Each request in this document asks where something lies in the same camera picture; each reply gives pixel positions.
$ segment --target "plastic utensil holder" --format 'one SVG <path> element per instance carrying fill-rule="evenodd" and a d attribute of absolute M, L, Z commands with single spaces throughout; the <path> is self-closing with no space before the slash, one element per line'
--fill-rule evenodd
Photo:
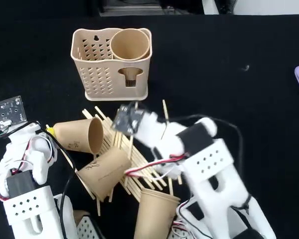
<path fill-rule="evenodd" d="M 120 28 L 78 29 L 73 33 L 71 57 L 82 80 L 85 97 L 90 101 L 144 100 L 148 96 L 148 75 L 152 56 L 151 32 L 143 31 L 150 42 L 145 58 L 137 61 L 113 59 L 110 41 Z M 123 68 L 141 69 L 135 81 L 125 80 Z"/>

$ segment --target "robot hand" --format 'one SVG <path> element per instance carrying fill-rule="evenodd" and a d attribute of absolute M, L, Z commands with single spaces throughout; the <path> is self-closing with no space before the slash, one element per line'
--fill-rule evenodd
<path fill-rule="evenodd" d="M 57 159 L 54 143 L 46 134 L 36 134 L 40 125 L 32 123 L 9 136 L 6 152 L 0 161 L 0 195 L 9 198 L 6 179 L 18 172 L 32 170 L 33 179 L 42 185 L 48 168 Z"/>

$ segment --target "brown paper cup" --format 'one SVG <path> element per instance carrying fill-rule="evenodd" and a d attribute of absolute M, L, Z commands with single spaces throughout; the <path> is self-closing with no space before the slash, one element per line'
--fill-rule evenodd
<path fill-rule="evenodd" d="M 56 139 L 68 150 L 96 154 L 103 143 L 103 127 L 98 118 L 56 123 L 53 129 Z"/>
<path fill-rule="evenodd" d="M 110 49 L 113 53 L 113 59 L 124 61 L 136 61 L 147 56 L 150 49 L 149 37 L 138 29 L 124 29 L 117 32 L 111 39 Z M 127 67 L 119 70 L 119 73 L 125 75 L 128 85 L 134 87 L 136 76 L 143 72 L 137 67 Z"/>
<path fill-rule="evenodd" d="M 127 154 L 112 147 L 78 171 L 78 175 L 102 202 L 124 176 L 124 171 L 130 167 L 131 161 Z"/>
<path fill-rule="evenodd" d="M 165 239 L 176 214 L 179 198 L 142 189 L 134 239 Z"/>
<path fill-rule="evenodd" d="M 136 61 L 146 56 L 150 49 L 150 39 L 141 30 L 124 29 L 112 37 L 110 49 L 114 59 Z"/>
<path fill-rule="evenodd" d="M 88 216 L 90 213 L 83 211 L 83 210 L 73 210 L 73 216 L 74 216 L 74 221 L 75 225 L 78 226 L 80 221 L 84 216 Z"/>

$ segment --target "black fabric surface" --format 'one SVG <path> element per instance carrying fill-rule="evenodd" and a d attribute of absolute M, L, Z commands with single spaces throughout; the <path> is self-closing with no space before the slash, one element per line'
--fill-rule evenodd
<path fill-rule="evenodd" d="M 113 118 L 122 102 L 89 102 L 70 58 L 78 28 L 146 27 L 153 37 L 148 108 L 170 117 L 207 114 L 237 124 L 245 140 L 244 182 L 279 239 L 299 238 L 299 16 L 129 16 L 0 24 L 0 100 L 21 95 L 28 120 L 83 119 L 94 105 Z M 237 155 L 235 132 L 219 127 Z M 7 140 L 0 139 L 0 159 Z M 151 159 L 151 154 L 137 143 Z M 72 153 L 78 166 L 92 159 Z M 69 173 L 59 156 L 48 181 L 60 193 Z M 175 195 L 188 197 L 185 185 Z M 113 203 L 96 205 L 76 179 L 74 209 L 90 211 L 109 239 L 133 238 L 138 204 L 118 185 Z M 0 237 L 12 238 L 0 202 Z"/>

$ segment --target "basket hole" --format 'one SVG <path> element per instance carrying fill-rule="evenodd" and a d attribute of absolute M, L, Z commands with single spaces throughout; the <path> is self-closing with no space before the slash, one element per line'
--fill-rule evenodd
<path fill-rule="evenodd" d="M 143 73 L 143 70 L 136 67 L 126 67 L 119 70 L 119 73 L 125 76 L 126 87 L 136 87 L 137 75 Z"/>

